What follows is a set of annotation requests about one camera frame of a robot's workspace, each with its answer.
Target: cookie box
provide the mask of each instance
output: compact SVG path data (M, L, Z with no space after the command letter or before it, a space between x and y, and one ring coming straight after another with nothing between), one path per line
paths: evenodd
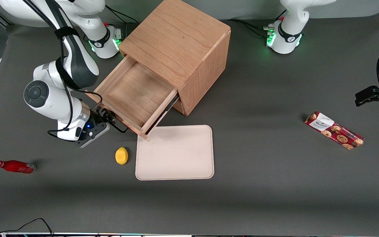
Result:
M305 123L348 150L352 150L364 143L363 137L335 123L334 120L318 111L311 114L305 120Z

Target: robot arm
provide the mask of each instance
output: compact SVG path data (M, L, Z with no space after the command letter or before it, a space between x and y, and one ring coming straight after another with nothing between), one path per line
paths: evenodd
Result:
M34 0L36 5L45 0ZM122 32L113 26L105 26L97 14L105 8L105 0L57 0L64 14L89 38L92 49L100 58L111 58L119 52ZM0 0L0 5L11 15L29 21L45 22L23 0Z
M286 8L284 20L277 20L265 30L270 35L266 45L280 54L291 53L299 45L301 32L307 24L310 13L305 8L323 6L336 0L280 0Z
M24 100L36 112L58 121L58 138L76 141L91 112L86 104L71 96L67 86L78 90L94 85L99 69L55 0L30 0L30 3L54 28L68 56L38 66L33 81L24 90Z
M50 63L36 67L33 81L24 90L24 100L36 112L56 119L58 138L76 141L85 147L114 125L114 116L93 112L80 100L71 96L71 89L93 86L99 69L72 28L76 22L89 39L95 39L96 54L102 58L113 57L118 48L113 27L105 27L95 15L104 8L104 0L0 0L1 6L12 15L33 21L44 21L55 30L60 39L62 56ZM63 56L63 48L68 56Z

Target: yellow lemon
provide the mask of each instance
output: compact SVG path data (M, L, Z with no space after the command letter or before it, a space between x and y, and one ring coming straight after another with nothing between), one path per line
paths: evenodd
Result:
M125 147L120 147L115 152L115 160L120 165L125 165L125 163L127 163L127 161L128 161L128 152L125 149Z

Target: red bottle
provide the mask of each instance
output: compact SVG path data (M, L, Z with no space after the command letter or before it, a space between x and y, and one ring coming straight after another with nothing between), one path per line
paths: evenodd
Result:
M0 167L9 172L31 174L35 170L35 165L21 161L0 161Z

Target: wooden box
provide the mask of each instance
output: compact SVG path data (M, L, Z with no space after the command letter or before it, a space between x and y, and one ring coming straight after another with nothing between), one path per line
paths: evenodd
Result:
M191 113L223 72L229 39L226 24L180 0L164 0L119 45L124 59L95 92L103 107L149 140L170 106Z

